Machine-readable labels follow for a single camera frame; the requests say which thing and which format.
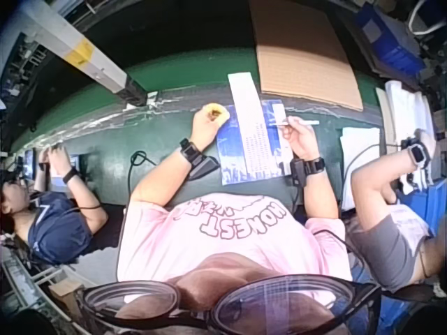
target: blue container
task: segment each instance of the blue container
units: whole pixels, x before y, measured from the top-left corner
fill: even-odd
[[[367,25],[374,25],[374,30],[379,30],[379,36],[374,37],[371,46],[377,58],[383,63],[410,76],[415,76],[425,67],[422,59],[399,44],[399,41],[370,3],[365,3],[357,13],[356,22],[364,30]]]
[[[428,224],[430,232],[436,236],[439,220],[446,213],[447,179],[434,181],[434,185],[422,192],[413,191],[407,195],[398,192],[397,196],[402,204],[410,207]]]

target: watch strap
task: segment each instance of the watch strap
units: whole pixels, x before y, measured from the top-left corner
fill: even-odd
[[[200,164],[201,161],[203,161],[203,155],[202,153],[197,149],[195,144],[193,142],[188,141],[186,138],[184,138],[180,142],[180,153],[185,157],[185,159],[191,163],[193,168]]]
[[[49,163],[39,163],[39,170],[42,172],[45,172],[47,170],[48,166],[50,166]]]
[[[71,178],[77,175],[78,171],[74,167],[72,167],[71,170],[64,176],[64,178],[62,178],[62,181],[64,182],[64,184],[67,184]]]
[[[318,157],[317,159],[314,159],[312,161],[305,162],[305,172],[307,176],[311,174],[321,173],[324,171],[325,167],[326,165],[324,159],[322,159],[321,157]]]

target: pen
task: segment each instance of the pen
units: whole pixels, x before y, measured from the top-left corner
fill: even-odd
[[[303,126],[317,126],[320,124],[320,121],[318,120],[302,120],[300,121],[300,124]],[[288,122],[277,122],[273,124],[269,124],[268,126],[288,126]]]

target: workbench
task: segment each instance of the workbench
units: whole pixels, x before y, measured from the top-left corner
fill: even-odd
[[[93,84],[51,110],[39,121],[37,131],[25,133],[14,149],[42,147],[63,140],[70,154],[84,155],[82,172],[101,202],[126,204],[126,180],[133,152],[144,150],[148,158],[158,163],[179,146],[180,140],[190,136],[193,114],[201,106],[210,102],[232,105],[227,74],[250,72],[255,83],[259,83],[256,52],[247,48],[178,54],[136,66],[129,72],[146,90],[156,90],[154,107],[122,112],[125,106],[121,101]],[[338,198],[342,187],[341,129],[382,127],[374,92],[380,83],[362,73],[356,72],[356,78],[365,106],[363,112],[299,98],[260,95],[262,99],[282,99],[287,114],[320,121],[315,127],[318,145]],[[67,139],[74,133],[81,134],[80,129],[86,135]],[[206,154],[218,158],[215,143]],[[149,163],[135,167],[133,187],[152,168]],[[290,207],[297,191],[287,178],[222,186],[217,170],[185,183],[169,205],[211,192],[269,195]]]

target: paper sheet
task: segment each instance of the paper sheet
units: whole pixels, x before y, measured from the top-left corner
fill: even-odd
[[[217,134],[222,184],[281,177],[291,173],[293,152],[273,124],[286,118],[280,100],[259,101],[250,73],[228,75],[235,102]]]
[[[434,137],[432,116],[427,98],[420,92],[413,94],[402,89],[402,83],[397,80],[387,82],[385,88],[395,122],[396,143],[400,144],[402,140],[413,137],[417,128],[427,131],[428,134]],[[406,175],[401,176],[400,181],[402,182],[404,194],[409,194],[413,191],[413,186],[406,180]],[[432,179],[430,173],[426,180],[425,172],[417,170],[413,174],[413,182],[421,191],[427,188],[427,183],[429,185],[432,184]]]
[[[343,166],[346,181],[343,189],[342,210],[347,211],[355,207],[351,190],[351,174],[356,168],[377,159],[380,156],[378,145],[361,154],[349,167],[349,164],[362,150],[373,144],[379,144],[380,130],[378,128],[343,128],[343,136],[340,137],[343,148]]]

